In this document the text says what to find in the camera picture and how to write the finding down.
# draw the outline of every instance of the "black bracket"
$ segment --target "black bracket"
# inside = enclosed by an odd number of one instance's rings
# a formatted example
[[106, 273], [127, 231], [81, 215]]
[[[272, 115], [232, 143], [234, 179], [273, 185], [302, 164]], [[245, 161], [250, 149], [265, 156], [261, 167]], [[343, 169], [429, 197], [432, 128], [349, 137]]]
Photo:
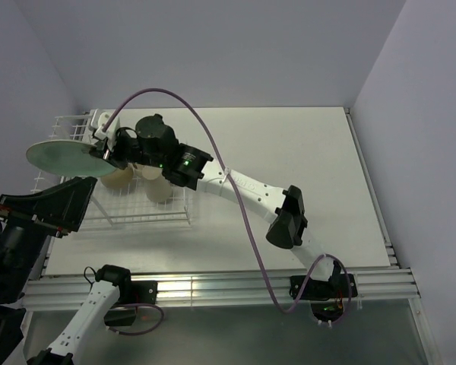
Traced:
[[56, 237], [77, 232], [93, 194], [97, 179], [74, 179], [31, 195], [0, 195], [0, 217], [25, 227], [30, 222]]
[[[358, 290], [356, 289], [355, 277], [352, 274], [349, 274], [348, 276], [350, 276], [350, 283], [352, 285], [351, 297], [357, 297]], [[305, 275], [296, 275], [290, 277], [289, 295], [293, 299], [296, 299], [297, 294], [299, 294], [299, 289], [301, 288], [305, 277]], [[310, 278], [306, 287], [304, 288], [301, 300], [325, 301], [332, 298], [334, 299], [338, 296], [339, 290], [341, 291], [343, 298], [349, 297], [348, 283], [345, 274], [332, 276], [329, 281], [312, 280]]]
[[73, 354], [68, 353], [66, 356], [52, 354], [51, 349], [42, 350], [36, 357], [27, 361], [28, 365], [74, 365]]
[[[130, 300], [121, 303], [148, 303], [155, 304], [157, 299], [156, 281], [133, 281], [131, 283]], [[110, 310], [104, 318], [105, 325], [109, 327], [130, 326], [135, 321], [137, 312], [135, 308]]]
[[94, 275], [95, 281], [108, 281], [120, 289], [120, 303], [126, 303], [131, 298], [130, 270], [114, 265], [104, 265]]
[[0, 306], [0, 364], [14, 351], [24, 336], [21, 323], [25, 309], [12, 309]]
[[307, 228], [304, 216], [304, 201], [302, 192], [297, 186], [284, 190], [286, 198], [282, 207], [275, 209], [277, 217], [268, 228], [267, 241], [281, 249], [292, 249], [302, 245], [302, 234]]

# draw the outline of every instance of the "black clamp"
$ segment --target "black clamp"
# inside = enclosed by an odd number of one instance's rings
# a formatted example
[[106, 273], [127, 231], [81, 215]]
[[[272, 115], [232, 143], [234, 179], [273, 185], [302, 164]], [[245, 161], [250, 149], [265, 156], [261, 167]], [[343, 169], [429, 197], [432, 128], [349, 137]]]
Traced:
[[[197, 189], [198, 180], [204, 177], [204, 165], [213, 160], [211, 155], [179, 143], [174, 130], [164, 124], [159, 114], [140, 119], [133, 131], [135, 137], [131, 137], [128, 131], [132, 129], [118, 129], [115, 148], [110, 151], [106, 162], [119, 169], [125, 169], [128, 163], [158, 167], [172, 184]], [[103, 159], [107, 151], [106, 140], [103, 140], [91, 148], [90, 154]]]
[[[350, 277], [351, 297], [358, 297], [355, 277], [352, 274], [348, 274], [348, 276]], [[305, 275], [290, 277], [289, 295], [293, 299], [296, 299], [299, 294], [305, 278]], [[319, 281], [310, 278], [302, 292], [301, 300], [326, 301], [337, 297], [338, 294], [343, 298], [348, 298], [350, 295], [346, 275], [344, 273], [341, 274], [341, 267], [337, 262], [334, 262], [333, 273], [328, 281]]]
[[282, 207], [277, 208], [277, 217], [268, 229], [267, 241], [281, 249], [292, 249], [302, 245], [302, 234], [307, 228], [307, 219], [304, 216], [304, 201], [302, 192], [297, 186], [290, 186], [284, 190], [286, 198]]
[[[104, 265], [95, 274], [95, 281], [108, 281], [120, 289], [118, 304], [149, 303], [155, 304], [157, 298], [156, 281], [131, 282], [131, 273], [127, 268]], [[110, 310], [104, 318], [105, 325], [117, 327], [132, 325], [137, 317], [135, 309]]]
[[36, 194], [2, 194], [0, 217], [18, 227], [33, 223], [44, 234], [61, 238], [79, 230], [96, 183], [93, 177], [75, 177]]
[[0, 306], [0, 364], [22, 341], [24, 336], [21, 323], [25, 316], [25, 309], [12, 309]]
[[73, 354], [66, 356], [51, 354], [51, 349], [42, 350], [36, 357], [27, 361], [27, 365], [74, 365]]

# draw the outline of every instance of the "black plastic part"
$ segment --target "black plastic part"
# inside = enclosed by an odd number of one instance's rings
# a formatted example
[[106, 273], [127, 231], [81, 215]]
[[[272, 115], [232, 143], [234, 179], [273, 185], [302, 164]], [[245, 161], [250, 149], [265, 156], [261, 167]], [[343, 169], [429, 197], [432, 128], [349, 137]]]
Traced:
[[1, 195], [0, 217], [19, 227], [33, 220], [46, 234], [62, 237], [77, 232], [97, 179], [75, 177], [32, 195]]
[[12, 309], [0, 306], [0, 365], [18, 346], [24, 337], [21, 323], [25, 309]]
[[[358, 290], [356, 289], [355, 277], [352, 274], [349, 274], [349, 276], [350, 282], [353, 284], [351, 287], [351, 297], [354, 298], [358, 296]], [[296, 299], [297, 294], [299, 294], [299, 289], [305, 277], [305, 275], [290, 277], [289, 295], [293, 299]], [[344, 274], [331, 277], [329, 281], [318, 281], [310, 278], [301, 296], [301, 300], [324, 301], [334, 299], [338, 296], [339, 290], [341, 290], [343, 298], [349, 297], [347, 278]]]
[[[123, 303], [148, 303], [155, 304], [157, 298], [156, 281], [139, 281], [131, 284], [131, 299]], [[135, 321], [137, 313], [135, 308], [110, 310], [105, 318], [105, 325], [109, 327], [130, 326]]]
[[186, 186], [196, 190], [198, 179], [204, 176], [201, 173], [204, 165], [212, 160], [212, 156], [206, 152], [181, 143], [176, 155], [163, 165], [162, 174], [176, 186]]
[[47, 239], [42, 226], [10, 219], [0, 235], [0, 304], [16, 302]]
[[129, 327], [133, 325], [135, 318], [137, 318], [135, 308], [114, 309], [108, 311], [103, 321], [108, 327]]
[[[196, 190], [202, 170], [213, 158], [208, 153], [179, 143], [174, 130], [165, 125], [162, 116], [155, 114], [140, 119], [135, 126], [136, 138], [128, 128], [117, 131], [116, 143], [110, 151], [108, 163], [125, 169], [128, 163], [159, 167], [163, 176], [172, 184]], [[105, 141], [98, 141], [90, 150], [94, 157], [103, 158], [107, 151]]]
[[27, 361], [27, 365], [74, 365], [73, 354], [66, 356], [52, 354], [51, 349], [42, 350], [36, 357]]
[[333, 272], [331, 273], [331, 276], [328, 279], [328, 283], [332, 285], [333, 287], [337, 287], [339, 285], [338, 283], [338, 278], [340, 277], [341, 274], [341, 266], [338, 264], [336, 261], [333, 261]]
[[155, 304], [157, 300], [157, 282], [134, 281], [131, 284], [131, 290], [134, 293], [135, 301], [139, 303]]
[[159, 114], [140, 119], [135, 126], [135, 133], [143, 157], [149, 160], [149, 163], [143, 164], [165, 164], [166, 157], [172, 156], [178, 149], [179, 141], [174, 130], [164, 124]]
[[131, 274], [127, 268], [104, 265], [94, 275], [95, 281], [108, 281], [120, 289], [119, 303], [132, 303]]
[[307, 228], [304, 217], [304, 201], [302, 192], [296, 186], [290, 186], [283, 191], [286, 198], [282, 207], [277, 208], [277, 218], [272, 222], [267, 232], [267, 241], [281, 249], [292, 249], [302, 245], [302, 234]]
[[344, 313], [344, 308], [339, 308], [336, 303], [311, 303], [312, 315], [323, 322], [336, 321]]

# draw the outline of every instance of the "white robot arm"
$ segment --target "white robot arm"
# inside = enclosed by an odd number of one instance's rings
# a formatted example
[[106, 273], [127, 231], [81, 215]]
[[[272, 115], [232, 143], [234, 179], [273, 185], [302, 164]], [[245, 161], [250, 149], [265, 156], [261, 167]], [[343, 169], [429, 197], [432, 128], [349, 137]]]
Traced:
[[[96, 111], [90, 122], [93, 136], [99, 141], [90, 152], [118, 168], [128, 163], [139, 163], [163, 169], [163, 175], [172, 184], [218, 195], [238, 203], [228, 174], [233, 178], [244, 206], [270, 224], [266, 238], [281, 249], [294, 249], [293, 253], [309, 266], [323, 253], [317, 243], [302, 246], [306, 220], [302, 192], [296, 186], [282, 189], [259, 182], [235, 170], [224, 169], [223, 164], [211, 155], [192, 146], [179, 143], [171, 127], [162, 116], [147, 116], [137, 122], [135, 137], [120, 126], [115, 118], [105, 129], [109, 115]], [[315, 278], [327, 280], [331, 263], [319, 265]]]
[[131, 274], [126, 268], [104, 265], [95, 275], [86, 300], [76, 312], [68, 326], [37, 357], [30, 359], [31, 365], [78, 365], [81, 363], [88, 341], [103, 323], [103, 318], [119, 300], [131, 293]]

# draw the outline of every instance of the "metal extrusion frame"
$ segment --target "metal extrusion frame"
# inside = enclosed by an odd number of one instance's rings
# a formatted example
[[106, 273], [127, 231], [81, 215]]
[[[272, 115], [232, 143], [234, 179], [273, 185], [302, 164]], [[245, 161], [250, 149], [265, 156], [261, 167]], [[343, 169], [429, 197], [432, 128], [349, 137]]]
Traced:
[[416, 324], [417, 333], [420, 337], [420, 343], [423, 346], [424, 354], [426, 355], [429, 365], [443, 365], [439, 348], [432, 335], [431, 328], [427, 322], [426, 314], [420, 298], [409, 299], [410, 310]]
[[380, 230], [382, 232], [383, 239], [385, 240], [386, 243], [390, 243], [391, 242], [390, 236], [388, 235], [387, 227], [385, 226], [385, 221], [383, 219], [382, 210], [380, 209], [380, 205], [378, 204], [377, 195], [375, 194], [375, 190], [373, 189], [372, 180], [370, 179], [370, 174], [368, 172], [368, 168], [366, 167], [366, 162], [365, 162], [365, 158], [363, 157], [362, 149], [359, 146], [359, 141], [356, 136], [356, 131], [355, 131], [355, 127], [353, 125], [353, 120], [351, 119], [350, 111], [348, 109], [345, 109], [344, 113], [347, 117], [348, 126], [350, 127], [350, 132], [353, 137], [353, 142], [355, 144], [356, 152], [358, 153], [359, 162], [362, 165], [363, 175], [365, 176], [366, 185], [368, 186], [370, 196], [372, 197], [373, 207], [375, 209], [375, 213], [377, 214], [378, 223], [380, 224]]
[[[361, 300], [419, 298], [410, 269], [355, 270]], [[303, 270], [269, 271], [274, 292], [281, 303], [292, 303], [290, 276]], [[132, 275], [142, 291], [143, 281], [157, 281], [157, 304], [162, 307], [237, 306], [270, 304], [265, 282], [259, 271], [221, 272], [196, 275]], [[31, 281], [23, 298], [27, 310], [76, 310], [85, 300], [90, 285], [83, 277], [42, 278]]]

